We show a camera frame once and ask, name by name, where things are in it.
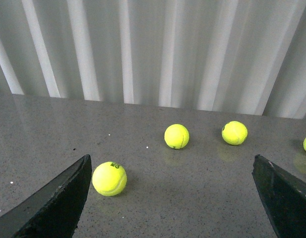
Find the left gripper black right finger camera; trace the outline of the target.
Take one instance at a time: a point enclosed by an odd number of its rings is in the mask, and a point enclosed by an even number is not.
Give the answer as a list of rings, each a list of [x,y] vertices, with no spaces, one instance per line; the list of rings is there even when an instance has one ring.
[[[276,236],[306,238],[306,182],[261,155],[252,176]]]

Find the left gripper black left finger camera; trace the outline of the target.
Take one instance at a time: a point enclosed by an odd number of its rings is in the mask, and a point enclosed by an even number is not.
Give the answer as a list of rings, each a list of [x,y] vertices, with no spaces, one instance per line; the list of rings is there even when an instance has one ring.
[[[92,165],[85,155],[0,217],[0,238],[70,238],[87,200]]]

